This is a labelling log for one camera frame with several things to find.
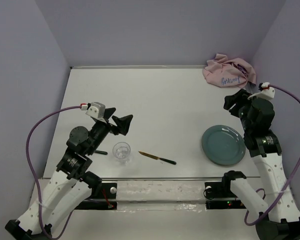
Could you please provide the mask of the pink cloth placemat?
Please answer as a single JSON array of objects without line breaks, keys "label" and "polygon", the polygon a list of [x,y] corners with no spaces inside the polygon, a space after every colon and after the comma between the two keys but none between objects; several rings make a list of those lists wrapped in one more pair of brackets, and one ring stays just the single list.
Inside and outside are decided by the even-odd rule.
[{"label": "pink cloth placemat", "polygon": [[241,58],[228,59],[217,53],[214,59],[206,61],[202,74],[208,84],[219,88],[244,88],[248,83],[255,85],[257,75],[247,61]]}]

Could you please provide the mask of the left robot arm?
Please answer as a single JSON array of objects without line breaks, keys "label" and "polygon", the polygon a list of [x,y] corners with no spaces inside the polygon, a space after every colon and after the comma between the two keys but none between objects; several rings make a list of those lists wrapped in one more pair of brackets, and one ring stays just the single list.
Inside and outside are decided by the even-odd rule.
[{"label": "left robot arm", "polygon": [[133,115],[114,116],[116,108],[99,102],[83,103],[78,109],[93,119],[91,129],[74,127],[66,142],[66,150],[48,184],[41,189],[35,180],[37,199],[18,219],[9,220],[5,230],[16,240],[51,240],[62,221],[70,220],[73,210],[88,197],[102,190],[102,179],[88,170],[89,158],[108,134],[127,135]]}]

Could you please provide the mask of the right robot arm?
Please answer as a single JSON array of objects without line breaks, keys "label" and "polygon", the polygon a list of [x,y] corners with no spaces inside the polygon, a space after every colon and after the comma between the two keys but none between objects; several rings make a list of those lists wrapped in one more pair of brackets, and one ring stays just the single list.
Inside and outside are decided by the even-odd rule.
[{"label": "right robot arm", "polygon": [[293,176],[286,177],[282,149],[270,127],[275,117],[271,99],[275,90],[264,88],[250,94],[241,89],[224,98],[224,109],[240,119],[244,144],[256,166],[265,197],[261,197],[239,171],[224,174],[220,190],[225,196],[239,198],[248,214],[257,219],[246,222],[254,226],[261,240],[300,240],[300,211],[290,190]]}]

